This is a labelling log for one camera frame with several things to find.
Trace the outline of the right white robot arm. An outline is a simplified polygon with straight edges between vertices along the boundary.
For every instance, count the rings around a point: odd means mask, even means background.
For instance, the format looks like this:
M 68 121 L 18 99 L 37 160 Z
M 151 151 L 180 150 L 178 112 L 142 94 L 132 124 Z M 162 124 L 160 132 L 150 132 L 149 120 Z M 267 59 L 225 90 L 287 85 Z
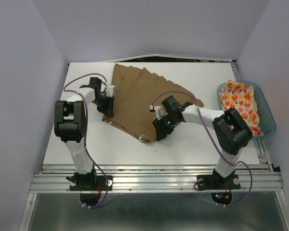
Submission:
M 181 122 L 203 125 L 220 155 L 212 175 L 213 185 L 222 188 L 229 183 L 242 149 L 253 137 L 237 109 L 211 110 L 189 102 L 180 104 L 169 96 L 162 101 L 162 106 L 150 105 L 150 112 L 156 116 L 153 125 L 157 141 L 165 139 Z

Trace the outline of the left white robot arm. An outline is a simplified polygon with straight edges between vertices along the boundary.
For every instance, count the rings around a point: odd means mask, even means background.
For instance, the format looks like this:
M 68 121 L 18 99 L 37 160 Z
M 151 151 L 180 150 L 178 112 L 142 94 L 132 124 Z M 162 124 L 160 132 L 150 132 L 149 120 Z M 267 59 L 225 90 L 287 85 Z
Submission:
M 68 90 L 66 84 L 64 92 L 73 93 L 66 100 L 55 103 L 54 133 L 66 145 L 72 157 L 75 173 L 67 177 L 68 181 L 81 183 L 91 190 L 97 186 L 95 176 L 95 162 L 89 154 L 86 144 L 89 109 L 88 105 L 96 105 L 97 111 L 108 117 L 114 116 L 115 85 L 107 85 L 98 77 L 91 77 L 89 84 L 82 85 L 78 90 Z

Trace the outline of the brown pleated skirt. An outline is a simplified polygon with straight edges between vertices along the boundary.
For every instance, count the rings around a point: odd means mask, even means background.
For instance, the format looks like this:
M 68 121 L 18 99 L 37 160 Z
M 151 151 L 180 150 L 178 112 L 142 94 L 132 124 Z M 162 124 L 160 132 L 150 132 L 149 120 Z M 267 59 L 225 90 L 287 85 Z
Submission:
M 164 99 L 172 95 L 180 104 L 190 102 L 204 106 L 186 88 L 146 68 L 116 64 L 111 84 L 118 86 L 114 94 L 114 116 L 105 115 L 102 120 L 144 142 L 157 140 L 152 124 L 156 116 L 149 112 L 151 105 L 161 105 Z

